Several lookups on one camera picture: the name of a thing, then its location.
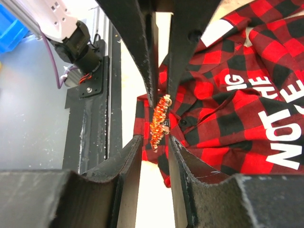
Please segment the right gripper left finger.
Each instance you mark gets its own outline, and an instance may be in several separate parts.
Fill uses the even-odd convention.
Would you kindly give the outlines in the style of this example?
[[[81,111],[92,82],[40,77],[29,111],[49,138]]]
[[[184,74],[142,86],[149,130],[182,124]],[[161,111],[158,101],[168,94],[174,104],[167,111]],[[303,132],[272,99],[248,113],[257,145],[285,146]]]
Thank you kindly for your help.
[[[83,174],[70,170],[0,173],[3,228],[133,228],[143,138]]]

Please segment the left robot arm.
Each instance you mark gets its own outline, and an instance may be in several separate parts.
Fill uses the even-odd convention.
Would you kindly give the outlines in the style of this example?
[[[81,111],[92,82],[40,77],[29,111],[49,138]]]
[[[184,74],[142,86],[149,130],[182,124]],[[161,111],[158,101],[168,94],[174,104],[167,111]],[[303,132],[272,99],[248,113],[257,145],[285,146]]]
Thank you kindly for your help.
[[[61,58],[84,73],[96,69],[88,59],[88,29],[62,0],[5,0],[3,5],[34,33],[43,33]],[[149,105],[157,104],[158,28],[156,12],[170,12],[167,92],[175,98],[180,79],[213,14],[218,0],[100,0],[98,5],[114,25],[140,71]]]

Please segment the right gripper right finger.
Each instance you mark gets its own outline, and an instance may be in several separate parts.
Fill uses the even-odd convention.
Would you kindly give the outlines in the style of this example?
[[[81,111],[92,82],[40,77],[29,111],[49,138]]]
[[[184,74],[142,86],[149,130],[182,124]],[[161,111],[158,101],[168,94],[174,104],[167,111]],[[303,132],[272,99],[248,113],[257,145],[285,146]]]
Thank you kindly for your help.
[[[178,228],[301,228],[302,175],[228,176],[169,137],[169,168]]]

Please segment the red black plaid shirt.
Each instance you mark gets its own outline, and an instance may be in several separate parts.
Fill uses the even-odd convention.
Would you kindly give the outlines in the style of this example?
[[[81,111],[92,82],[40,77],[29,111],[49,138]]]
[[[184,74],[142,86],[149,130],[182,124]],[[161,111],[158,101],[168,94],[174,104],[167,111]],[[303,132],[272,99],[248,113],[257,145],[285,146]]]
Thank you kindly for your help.
[[[170,134],[227,175],[304,172],[301,0],[255,0],[209,26],[169,111]]]

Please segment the orange leaf brooch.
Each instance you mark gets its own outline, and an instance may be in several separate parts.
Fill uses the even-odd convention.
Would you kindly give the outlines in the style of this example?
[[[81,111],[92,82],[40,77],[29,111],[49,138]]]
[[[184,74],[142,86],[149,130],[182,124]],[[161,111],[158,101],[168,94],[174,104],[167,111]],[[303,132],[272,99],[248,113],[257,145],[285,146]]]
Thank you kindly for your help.
[[[172,105],[171,96],[166,94],[159,99],[156,107],[154,108],[152,122],[150,123],[150,144],[153,152],[157,152],[158,145],[165,134],[169,134],[169,127],[166,126],[165,120],[168,108]]]

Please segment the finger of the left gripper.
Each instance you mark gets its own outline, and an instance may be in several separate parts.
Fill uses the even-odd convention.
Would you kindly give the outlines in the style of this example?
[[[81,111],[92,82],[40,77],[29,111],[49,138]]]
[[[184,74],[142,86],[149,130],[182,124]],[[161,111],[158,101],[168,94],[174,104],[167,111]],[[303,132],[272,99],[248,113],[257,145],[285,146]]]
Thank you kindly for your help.
[[[220,0],[175,0],[171,17],[167,94],[175,102],[180,80]]]
[[[157,103],[158,27],[153,0],[98,0],[142,75],[150,107]]]

